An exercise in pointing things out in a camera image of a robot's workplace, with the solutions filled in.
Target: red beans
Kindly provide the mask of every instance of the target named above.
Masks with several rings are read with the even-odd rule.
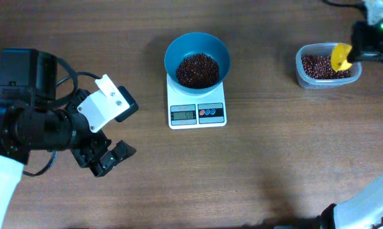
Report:
[[[330,56],[304,55],[302,56],[302,64],[305,73],[317,80],[335,80],[351,77],[350,70],[335,72],[331,68]]]
[[[201,89],[215,85],[219,78],[218,64],[202,54],[185,58],[176,69],[179,83],[188,88]]]

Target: blue bowl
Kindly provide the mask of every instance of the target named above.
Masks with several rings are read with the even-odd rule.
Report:
[[[206,54],[217,62],[219,67],[218,81],[208,88],[184,87],[176,77],[176,69],[185,58],[200,53]],[[227,76],[230,65],[230,53],[224,43],[215,36],[202,32],[192,32],[178,37],[169,45],[165,54],[165,68],[174,82],[172,86],[189,95],[202,95],[214,90]]]

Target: clear plastic container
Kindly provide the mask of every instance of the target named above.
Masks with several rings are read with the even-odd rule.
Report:
[[[337,80],[316,80],[309,77],[305,70],[303,69],[302,64],[302,55],[317,55],[317,56],[326,56],[331,55],[334,47],[336,47],[338,43],[321,43],[321,44],[313,44],[306,45],[299,50],[296,55],[296,78],[298,79],[299,85],[304,89],[325,89],[325,88],[334,88],[339,87],[344,84],[352,83],[358,80],[359,76],[362,72],[361,63],[354,63],[351,70],[351,77],[345,79],[337,79]]]

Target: tabletop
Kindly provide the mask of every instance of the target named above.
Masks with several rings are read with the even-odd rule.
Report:
[[[305,90],[295,55],[312,43],[349,43],[359,12],[297,1],[0,1],[0,51],[27,47],[77,71],[108,74],[139,111],[103,131],[137,153],[107,176],[70,151],[39,177],[23,177],[4,228],[212,228],[310,218],[361,192],[383,172],[383,64],[359,80]],[[164,54],[187,32],[227,45],[228,123],[171,130]],[[59,69],[58,77],[66,75]],[[92,78],[79,87],[94,92]],[[61,97],[72,90],[66,83]],[[32,152],[25,170],[50,154]]]

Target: bowl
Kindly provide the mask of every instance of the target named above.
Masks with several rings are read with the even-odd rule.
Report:
[[[331,55],[334,47],[336,47],[338,43],[321,43],[321,44],[313,44],[306,45],[299,50],[296,55],[296,78],[298,79],[299,85],[304,89],[326,89],[326,88],[334,88],[339,87],[345,84],[352,83],[358,80],[359,76],[362,72],[362,67],[360,62],[354,63],[351,70],[351,77],[344,79],[335,79],[335,80],[317,80],[311,78],[305,73],[303,69],[302,63],[302,55],[317,55],[317,56],[326,56]]]
[[[217,62],[219,78],[211,87],[194,89],[179,83],[176,69],[185,58],[204,53]],[[191,32],[175,39],[166,50],[165,68],[172,80],[172,86],[186,95],[203,95],[214,90],[226,78],[231,66],[230,53],[222,41],[213,35],[203,32]]]

